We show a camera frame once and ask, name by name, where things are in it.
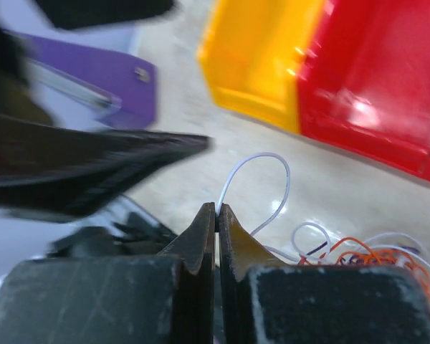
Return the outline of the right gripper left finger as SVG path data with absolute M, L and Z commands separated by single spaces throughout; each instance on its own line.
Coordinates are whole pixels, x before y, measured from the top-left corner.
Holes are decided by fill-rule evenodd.
M 0 343 L 211 343 L 212 203 L 156 255 L 24 261 L 0 287 Z

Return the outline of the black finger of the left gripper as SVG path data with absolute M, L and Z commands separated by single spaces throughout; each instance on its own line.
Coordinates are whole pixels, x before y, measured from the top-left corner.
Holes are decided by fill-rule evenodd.
M 0 209 L 25 219 L 84 218 L 209 144 L 204 135 L 84 132 L 0 115 Z

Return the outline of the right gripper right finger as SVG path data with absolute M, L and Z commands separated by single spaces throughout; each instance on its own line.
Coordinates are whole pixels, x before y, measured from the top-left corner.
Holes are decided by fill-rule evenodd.
M 228 205 L 219 241 L 228 343 L 430 343 L 430 304 L 409 272 L 286 264 Z

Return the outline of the yellow plastic bin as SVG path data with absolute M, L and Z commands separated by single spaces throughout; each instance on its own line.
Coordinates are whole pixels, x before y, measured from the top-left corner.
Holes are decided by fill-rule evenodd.
M 216 1 L 197 50 L 213 101 L 298 133 L 297 76 L 324 5 L 310 0 Z

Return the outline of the red double compartment bin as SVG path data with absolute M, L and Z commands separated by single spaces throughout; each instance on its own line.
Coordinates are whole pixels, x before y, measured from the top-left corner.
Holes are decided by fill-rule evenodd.
M 430 181 L 430 1 L 329 1 L 297 82 L 301 133 Z

